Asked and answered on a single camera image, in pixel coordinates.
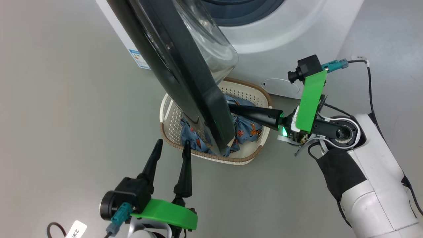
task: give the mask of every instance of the washing machine drum opening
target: washing machine drum opening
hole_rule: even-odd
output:
[[[203,0],[219,26],[241,26],[269,16],[284,0]]]

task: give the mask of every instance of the cable connector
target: cable connector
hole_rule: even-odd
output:
[[[112,223],[106,228],[106,232],[111,233],[110,236],[115,237],[121,225],[131,216],[131,213],[132,206],[127,202],[122,203],[110,220]]]
[[[341,59],[339,61],[334,60],[327,64],[322,64],[321,68],[323,70],[326,70],[327,73],[332,73],[333,71],[338,69],[348,68],[348,61],[346,59]]]

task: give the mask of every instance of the green bracket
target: green bracket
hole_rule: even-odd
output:
[[[297,122],[295,123],[300,130],[311,131],[317,106],[319,105],[320,95],[326,80],[326,74],[326,70],[323,70],[305,78]]]
[[[132,213],[131,216],[146,218],[187,230],[197,229],[198,216],[194,212],[164,200],[151,199],[141,214]]]

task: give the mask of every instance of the perforated basket wall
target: perforated basket wall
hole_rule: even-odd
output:
[[[231,96],[248,100],[254,105],[263,108],[272,108],[272,101],[269,94],[257,85],[246,83],[243,81],[226,78],[219,84],[223,93]],[[160,108],[160,131],[163,139],[171,146],[183,149],[181,143],[181,110],[173,103],[168,94],[165,95]],[[246,142],[240,144],[240,150],[233,152],[229,157],[210,155],[203,152],[191,151],[192,155],[198,156],[211,161],[220,163],[228,163],[235,165],[247,164],[254,159],[262,150],[267,140],[270,129],[263,127],[262,132],[255,142]]]

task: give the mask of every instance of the basket handle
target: basket handle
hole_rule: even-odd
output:
[[[173,102],[172,99],[166,93],[165,96],[163,97],[162,104],[160,105],[159,119],[161,123],[163,123],[168,117],[172,102]]]

